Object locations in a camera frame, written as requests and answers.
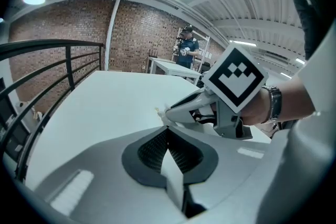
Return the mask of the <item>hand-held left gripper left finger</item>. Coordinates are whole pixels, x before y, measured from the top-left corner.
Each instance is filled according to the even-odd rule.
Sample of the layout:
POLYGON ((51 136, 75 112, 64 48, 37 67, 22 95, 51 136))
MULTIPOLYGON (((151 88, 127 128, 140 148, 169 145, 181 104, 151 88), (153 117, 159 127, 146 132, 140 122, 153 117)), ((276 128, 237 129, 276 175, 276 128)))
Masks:
POLYGON ((166 130, 155 127, 96 143, 50 172, 35 193, 67 223, 183 223, 164 188, 139 184, 122 165, 128 145, 166 130))

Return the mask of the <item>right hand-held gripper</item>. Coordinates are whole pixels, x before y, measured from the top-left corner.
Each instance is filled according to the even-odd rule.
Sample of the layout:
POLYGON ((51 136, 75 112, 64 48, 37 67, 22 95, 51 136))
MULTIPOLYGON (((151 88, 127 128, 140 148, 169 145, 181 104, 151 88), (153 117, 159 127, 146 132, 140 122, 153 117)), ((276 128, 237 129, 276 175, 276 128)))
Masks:
POLYGON ((224 138, 251 139, 241 111, 267 79, 267 72, 241 45, 230 44, 204 74, 205 87, 166 109, 165 116, 176 123, 213 123, 214 130, 224 138), (211 101, 211 94, 218 100, 211 101))

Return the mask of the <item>person's right hand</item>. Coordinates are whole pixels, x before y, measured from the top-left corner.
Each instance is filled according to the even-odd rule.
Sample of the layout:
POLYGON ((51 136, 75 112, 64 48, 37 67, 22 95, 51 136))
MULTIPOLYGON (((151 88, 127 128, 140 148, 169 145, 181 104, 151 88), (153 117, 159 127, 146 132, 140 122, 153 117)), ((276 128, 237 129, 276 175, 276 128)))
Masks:
POLYGON ((269 92, 261 88, 254 98, 241 110, 244 125, 256 125, 269 119, 270 96, 269 92))

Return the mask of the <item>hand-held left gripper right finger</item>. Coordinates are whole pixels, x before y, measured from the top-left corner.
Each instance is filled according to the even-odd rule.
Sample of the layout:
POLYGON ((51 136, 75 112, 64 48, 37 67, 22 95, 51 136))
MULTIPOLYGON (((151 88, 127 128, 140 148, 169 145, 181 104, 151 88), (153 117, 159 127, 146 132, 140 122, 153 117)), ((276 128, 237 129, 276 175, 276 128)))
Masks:
POLYGON ((167 136, 167 195, 185 215, 211 210, 233 193, 260 163, 270 138, 256 127, 247 140, 182 127, 167 136))

